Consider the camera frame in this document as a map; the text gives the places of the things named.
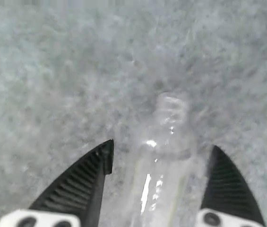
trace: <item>clear plastic bottle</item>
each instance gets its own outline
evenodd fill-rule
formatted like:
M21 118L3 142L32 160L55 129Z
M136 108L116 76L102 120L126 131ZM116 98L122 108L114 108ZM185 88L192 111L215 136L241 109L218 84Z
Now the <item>clear plastic bottle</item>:
M163 93L153 116L135 131L121 199L121 227L173 227L179 210L186 226L194 225L203 191L192 192L191 187L198 187L196 178L204 182L205 173L198 162L189 110L186 95ZM194 182L188 187L192 175ZM183 201L185 206L178 209Z

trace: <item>bottle mouth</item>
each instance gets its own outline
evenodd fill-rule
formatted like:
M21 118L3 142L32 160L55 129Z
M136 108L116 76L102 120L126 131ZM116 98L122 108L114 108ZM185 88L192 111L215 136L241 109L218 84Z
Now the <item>bottle mouth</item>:
M162 93L156 102L155 115L160 124L181 124L188 119L190 104L187 94Z

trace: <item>screw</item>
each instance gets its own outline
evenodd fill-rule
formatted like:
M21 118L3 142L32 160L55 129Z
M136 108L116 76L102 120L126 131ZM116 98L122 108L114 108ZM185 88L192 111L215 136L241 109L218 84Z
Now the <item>screw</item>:
M35 218L27 217L21 220L19 224L17 225L17 227L34 227L36 222L37 220Z
M71 224L67 221L61 221L56 224L54 227L71 227Z
M220 226L220 218L214 213L207 213L204 215L204 222L211 226Z

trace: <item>gray carpet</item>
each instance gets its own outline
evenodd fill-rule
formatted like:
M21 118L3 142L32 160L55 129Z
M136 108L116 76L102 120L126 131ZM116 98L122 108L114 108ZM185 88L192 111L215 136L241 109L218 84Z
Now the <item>gray carpet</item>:
M225 149L267 221L267 0L40 2L0 0L0 216L113 138L109 226L130 129L185 90L200 146Z

